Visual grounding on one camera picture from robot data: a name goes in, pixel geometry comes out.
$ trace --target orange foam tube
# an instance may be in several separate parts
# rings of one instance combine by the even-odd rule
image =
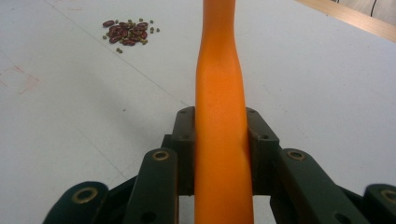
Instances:
[[[195,224],[253,223],[248,122],[235,0],[204,0],[196,71]]]

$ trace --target pile of beans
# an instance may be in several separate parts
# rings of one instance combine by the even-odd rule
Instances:
[[[139,19],[139,23],[128,20],[128,22],[115,21],[105,21],[103,27],[108,28],[108,32],[103,36],[103,39],[108,38],[110,44],[115,44],[117,42],[121,43],[123,46],[134,46],[136,43],[142,43],[146,45],[148,43],[147,29],[149,28],[149,23]],[[154,27],[150,28],[150,33],[154,33]]]

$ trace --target table surface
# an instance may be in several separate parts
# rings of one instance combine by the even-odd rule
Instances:
[[[138,18],[161,28],[146,46],[102,39],[103,21]],[[1,1],[1,222],[40,223],[77,183],[135,176],[194,105],[201,29],[201,1]],[[396,185],[395,43],[290,0],[237,1],[235,37],[247,106],[282,147],[359,194]],[[255,210],[274,223],[267,197]]]

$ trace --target white table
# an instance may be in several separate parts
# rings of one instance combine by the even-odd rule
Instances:
[[[102,22],[139,18],[161,28],[146,46],[102,39]],[[201,1],[1,1],[1,223],[40,223],[77,183],[135,176],[194,105],[201,28]],[[396,185],[395,43],[290,0],[238,1],[235,36],[247,106],[282,147],[359,194]],[[257,223],[274,222],[267,202]]]

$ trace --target black cable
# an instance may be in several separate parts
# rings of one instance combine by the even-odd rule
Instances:
[[[373,10],[374,10],[374,7],[375,7],[375,3],[376,3],[376,0],[375,0],[374,3],[373,3],[372,13],[370,14],[371,17],[373,17]]]

